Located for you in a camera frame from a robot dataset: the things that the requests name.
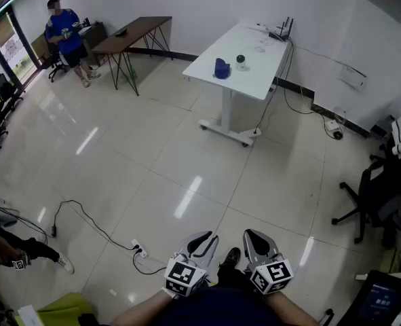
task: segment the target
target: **person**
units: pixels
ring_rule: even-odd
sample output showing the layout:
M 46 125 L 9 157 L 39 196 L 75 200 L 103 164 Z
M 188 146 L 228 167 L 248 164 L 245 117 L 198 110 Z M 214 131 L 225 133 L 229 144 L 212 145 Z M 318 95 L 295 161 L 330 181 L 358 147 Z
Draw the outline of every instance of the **person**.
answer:
M 235 267 L 241 251 L 233 248 L 218 271 L 218 284 L 200 287 L 189 297 L 172 298 L 164 287 L 123 312 L 111 326 L 143 325 L 298 325 L 319 326 L 282 292 L 255 292 L 248 277 Z
M 90 70 L 85 60 L 88 53 L 78 33 L 78 16 L 70 9 L 62 10 L 60 0 L 49 0 L 47 7 L 51 16 L 45 28 L 46 39 L 58 45 L 60 53 L 81 79 L 83 86 L 90 86 L 89 80 L 100 77 L 100 73 Z
M 22 260 L 24 268 L 32 259 L 47 257 L 62 266 L 69 274 L 74 273 L 72 263 L 61 253 L 34 238 L 23 240 L 0 226 L 0 265 L 12 267 L 14 261 Z

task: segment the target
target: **glossy floor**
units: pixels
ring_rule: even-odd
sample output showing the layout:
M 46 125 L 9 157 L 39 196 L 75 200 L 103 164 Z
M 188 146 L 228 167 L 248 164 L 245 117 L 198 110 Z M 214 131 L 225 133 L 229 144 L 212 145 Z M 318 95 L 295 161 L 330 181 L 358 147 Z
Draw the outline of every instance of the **glossy floor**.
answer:
M 140 96 L 120 79 L 113 87 L 107 65 L 84 88 L 71 71 L 51 84 L 45 74 L 27 90 L 9 118 L 0 151 L 0 196 L 46 230 L 63 200 L 81 202 L 111 238 L 127 247 L 136 238 L 149 252 L 138 258 L 150 272 L 167 264 L 184 237 L 211 230 L 220 237 L 210 266 L 234 246 L 245 229 L 272 237 L 290 260 L 295 278 L 285 293 L 316 319 L 333 308 L 337 319 L 359 289 L 354 275 L 380 260 L 379 233 L 368 228 L 353 242 L 357 221 L 332 227 L 331 217 L 354 204 L 339 189 L 357 187 L 377 147 L 345 131 L 326 137 L 318 115 L 299 115 L 279 89 L 252 147 L 199 128 L 199 119 L 219 120 L 220 88 L 181 75 L 188 62 L 132 56 Z M 289 103 L 307 110 L 299 94 Z M 266 102 L 236 96 L 233 127 L 256 126 Z M 0 268 L 0 294 L 12 308 L 43 307 L 70 291 L 97 307 L 101 323 L 153 295 L 162 273 L 141 275 L 132 252 L 110 243 L 81 212 L 64 204 L 58 236 L 50 245 L 69 256 L 69 276 L 47 259 L 25 271 Z M 39 235 L 21 223 L 11 231 Z M 245 258 L 240 268 L 247 264 Z

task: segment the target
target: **white cube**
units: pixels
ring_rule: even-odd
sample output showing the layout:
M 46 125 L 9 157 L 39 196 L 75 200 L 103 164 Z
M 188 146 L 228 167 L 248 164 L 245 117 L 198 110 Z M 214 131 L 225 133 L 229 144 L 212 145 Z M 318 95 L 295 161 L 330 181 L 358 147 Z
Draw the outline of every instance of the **white cube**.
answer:
M 166 289 L 187 297 L 203 283 L 206 273 L 201 268 L 171 258 L 164 273 Z
M 263 295 L 268 295 L 284 289 L 293 277 L 289 260 L 285 259 L 257 266 L 250 280 Z

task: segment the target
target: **white table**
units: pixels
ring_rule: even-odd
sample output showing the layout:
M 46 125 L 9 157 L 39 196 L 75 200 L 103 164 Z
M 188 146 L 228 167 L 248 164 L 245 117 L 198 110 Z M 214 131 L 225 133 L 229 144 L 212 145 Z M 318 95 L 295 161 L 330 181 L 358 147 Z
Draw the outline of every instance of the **white table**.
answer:
M 288 42 L 274 40 L 268 34 L 255 30 L 256 27 L 256 23 L 238 23 L 183 71 L 188 77 L 223 87 L 221 125 L 206 120 L 200 120 L 199 124 L 203 129 L 240 141 L 243 146 L 253 144 L 251 137 L 261 135 L 261 130 L 258 128 L 255 132 L 253 128 L 241 133 L 230 130 L 233 94 L 238 92 L 260 101 L 265 100 L 274 77 L 283 69 L 289 48 Z M 235 68 L 239 54 L 246 57 L 246 71 Z M 217 58 L 222 58 L 231 66 L 231 74 L 227 79 L 212 76 Z

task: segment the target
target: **black baseboard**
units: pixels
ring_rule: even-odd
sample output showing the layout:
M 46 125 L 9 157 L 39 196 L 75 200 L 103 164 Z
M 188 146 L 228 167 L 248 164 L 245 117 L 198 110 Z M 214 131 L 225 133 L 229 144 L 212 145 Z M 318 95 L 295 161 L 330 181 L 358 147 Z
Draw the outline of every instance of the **black baseboard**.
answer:
M 130 48 L 130 53 L 140 53 L 140 54 L 152 54 L 153 56 L 161 56 L 161 57 L 168 57 L 169 53 L 165 52 L 163 50 L 150 50 L 148 48 Z M 186 53 L 179 53 L 179 52 L 170 52 L 171 57 L 175 59 L 181 59 L 181 60 L 187 60 L 189 62 L 193 62 L 194 60 L 197 59 L 198 56 L 194 56 L 192 54 L 186 54 Z M 306 87 L 301 87 L 298 84 L 294 84 L 290 81 L 287 81 L 285 79 L 280 79 L 276 77 L 273 81 L 273 84 L 283 87 L 287 90 L 290 90 L 292 92 L 296 93 L 302 93 L 304 96 L 307 98 L 310 98 L 313 100 L 315 98 L 315 92 L 313 90 L 310 90 L 309 88 Z M 311 110 L 320 113 L 321 115 L 328 117 L 332 120 L 335 119 L 335 114 L 319 105 L 316 105 L 312 102 L 311 104 Z M 345 120 L 345 123 L 343 124 L 345 127 L 348 129 L 356 132 L 357 134 L 361 135 L 362 137 L 369 137 L 370 132 L 367 130 L 357 126 L 355 123 L 352 123 L 348 120 Z

